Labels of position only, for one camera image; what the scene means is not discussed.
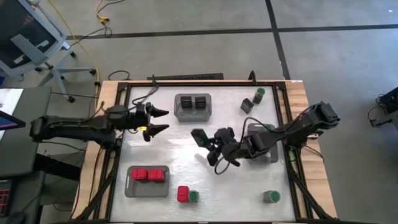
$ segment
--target green cylinder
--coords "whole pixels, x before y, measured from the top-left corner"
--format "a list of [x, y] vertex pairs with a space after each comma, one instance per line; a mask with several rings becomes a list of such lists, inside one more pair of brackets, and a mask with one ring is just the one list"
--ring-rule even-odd
[[189, 197], [189, 202], [198, 202], [199, 192], [197, 192], [196, 190], [190, 190], [188, 197]]
[[254, 94], [253, 103], [259, 104], [262, 100], [262, 96], [266, 93], [266, 90], [263, 88], [258, 88], [256, 93]]
[[262, 200], [266, 203], [277, 203], [280, 200], [280, 194], [276, 190], [268, 190], [264, 192]]

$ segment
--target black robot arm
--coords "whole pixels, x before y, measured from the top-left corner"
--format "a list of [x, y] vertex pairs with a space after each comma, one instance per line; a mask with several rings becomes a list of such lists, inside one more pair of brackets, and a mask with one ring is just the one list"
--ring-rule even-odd
[[31, 122], [30, 136], [35, 142], [55, 137], [95, 141], [104, 149], [115, 149], [116, 130], [146, 127], [143, 131], [145, 141], [150, 141], [157, 133], [168, 128], [168, 124], [155, 125], [150, 117], [157, 118], [169, 112], [155, 108], [151, 103], [138, 103], [135, 112], [126, 110], [122, 105], [115, 105], [104, 111], [104, 115], [92, 118], [62, 118], [42, 116]]
[[240, 142], [234, 138], [232, 128], [217, 130], [214, 138], [209, 139], [202, 129], [194, 129], [191, 135], [199, 147], [209, 150], [207, 159], [214, 166], [220, 154], [232, 165], [240, 166], [236, 159], [253, 159], [263, 155], [276, 144], [277, 141], [287, 140], [293, 147], [301, 148], [307, 142], [307, 137], [313, 133], [322, 133], [323, 129], [334, 128], [340, 118], [330, 104], [324, 102], [312, 105], [304, 110], [297, 118], [275, 129], [244, 136]]

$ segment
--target red cube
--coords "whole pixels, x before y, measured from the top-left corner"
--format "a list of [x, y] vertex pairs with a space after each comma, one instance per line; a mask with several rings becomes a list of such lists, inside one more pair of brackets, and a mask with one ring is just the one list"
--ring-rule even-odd
[[147, 170], [145, 168], [135, 168], [131, 172], [133, 180], [143, 181], [147, 179]]
[[154, 182], [164, 182], [164, 171], [162, 169], [148, 170], [148, 179]]
[[179, 186], [177, 189], [177, 201], [178, 202], [189, 202], [189, 188], [187, 186]]

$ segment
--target gray concrete floor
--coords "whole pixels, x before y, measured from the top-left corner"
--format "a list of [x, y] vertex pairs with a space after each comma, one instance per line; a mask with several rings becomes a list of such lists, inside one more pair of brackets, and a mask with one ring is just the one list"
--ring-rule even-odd
[[[98, 0], [53, 0], [75, 34], [101, 25], [95, 18]], [[54, 11], [46, 1], [44, 7]], [[378, 0], [272, 0], [278, 27], [356, 26], [398, 23], [398, 2]], [[127, 0], [103, 11], [115, 34], [176, 30], [270, 28], [262, 0]], [[310, 103], [330, 102], [341, 123], [321, 138], [333, 199], [342, 220], [396, 223], [398, 219], [398, 151], [396, 130], [372, 128], [366, 117], [378, 94], [398, 84], [398, 30], [356, 30], [281, 33], [290, 76], [303, 80]], [[220, 34], [84, 40], [106, 80], [115, 70], [132, 79], [152, 74], [182, 75], [223, 72], [226, 79], [246, 79], [255, 70], [261, 79], [282, 79], [272, 33]], [[69, 65], [90, 64], [83, 51]], [[7, 79], [2, 87], [36, 86], [44, 74], [25, 74], [25, 81]], [[89, 73], [66, 76], [67, 91], [93, 95]], [[53, 82], [53, 91], [58, 88]], [[52, 95], [48, 114], [87, 116], [90, 99], [74, 104]], [[82, 146], [80, 141], [67, 141]], [[69, 152], [42, 146], [47, 154]], [[68, 212], [46, 207], [42, 223], [63, 221]]]

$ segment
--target black cube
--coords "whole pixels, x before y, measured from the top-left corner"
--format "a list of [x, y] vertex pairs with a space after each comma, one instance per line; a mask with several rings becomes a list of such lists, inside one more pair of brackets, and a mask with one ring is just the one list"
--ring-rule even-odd
[[192, 97], [191, 96], [181, 96], [181, 107], [183, 109], [192, 108]]
[[249, 114], [250, 111], [253, 109], [254, 103], [252, 103], [249, 99], [244, 99], [242, 101], [241, 109], [246, 113]]
[[205, 96], [195, 97], [195, 108], [196, 109], [205, 109], [206, 108], [206, 97]]

